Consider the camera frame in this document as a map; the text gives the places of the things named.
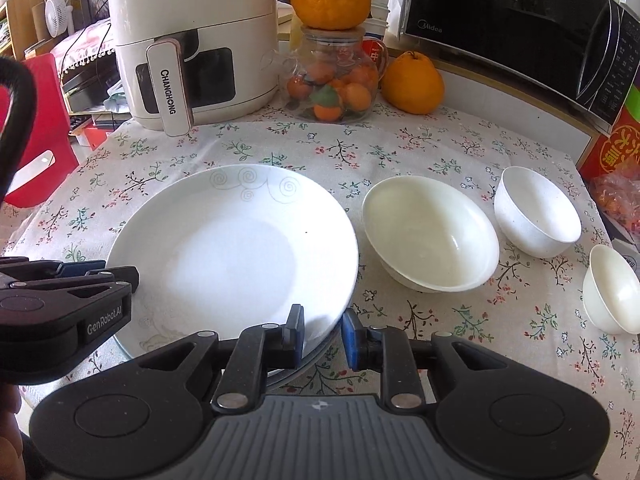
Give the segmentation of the person's right hand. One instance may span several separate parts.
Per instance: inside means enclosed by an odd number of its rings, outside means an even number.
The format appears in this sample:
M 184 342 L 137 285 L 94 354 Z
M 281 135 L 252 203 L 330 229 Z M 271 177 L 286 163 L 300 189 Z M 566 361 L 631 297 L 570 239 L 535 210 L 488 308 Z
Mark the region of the person's right hand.
M 14 385 L 2 384 L 0 390 L 0 474 L 2 480 L 25 480 L 23 439 L 16 415 L 21 396 Z

